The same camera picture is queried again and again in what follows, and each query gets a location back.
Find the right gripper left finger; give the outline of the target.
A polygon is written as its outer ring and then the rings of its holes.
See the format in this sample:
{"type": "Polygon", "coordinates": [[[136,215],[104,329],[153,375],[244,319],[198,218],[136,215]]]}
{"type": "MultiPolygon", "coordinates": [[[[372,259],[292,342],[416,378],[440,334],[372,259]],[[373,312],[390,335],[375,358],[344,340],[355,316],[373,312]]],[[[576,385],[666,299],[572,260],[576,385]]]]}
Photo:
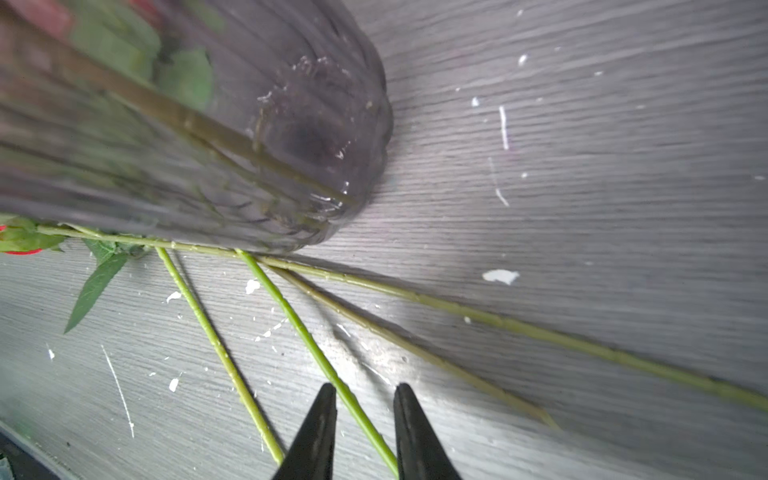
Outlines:
{"type": "Polygon", "coordinates": [[[337,424],[336,389],[320,388],[273,480],[331,480],[337,424]]]}

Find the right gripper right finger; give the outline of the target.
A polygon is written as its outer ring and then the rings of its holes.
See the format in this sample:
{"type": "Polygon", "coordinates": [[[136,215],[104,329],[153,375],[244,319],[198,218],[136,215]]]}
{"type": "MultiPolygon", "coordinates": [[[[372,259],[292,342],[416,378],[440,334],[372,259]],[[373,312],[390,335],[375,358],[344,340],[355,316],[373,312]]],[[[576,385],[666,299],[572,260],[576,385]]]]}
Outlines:
{"type": "Polygon", "coordinates": [[[400,383],[393,400],[400,480],[460,480],[413,389],[400,383]]]}

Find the maroon glass vase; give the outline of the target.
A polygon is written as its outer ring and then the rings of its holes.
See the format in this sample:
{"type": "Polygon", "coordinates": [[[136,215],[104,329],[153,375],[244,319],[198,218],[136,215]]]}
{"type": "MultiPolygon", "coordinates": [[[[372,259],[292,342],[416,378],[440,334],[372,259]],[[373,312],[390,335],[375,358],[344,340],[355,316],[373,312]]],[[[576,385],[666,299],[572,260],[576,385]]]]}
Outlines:
{"type": "Polygon", "coordinates": [[[365,208],[393,111],[340,1],[5,1],[1,213],[285,253],[365,208]]]}

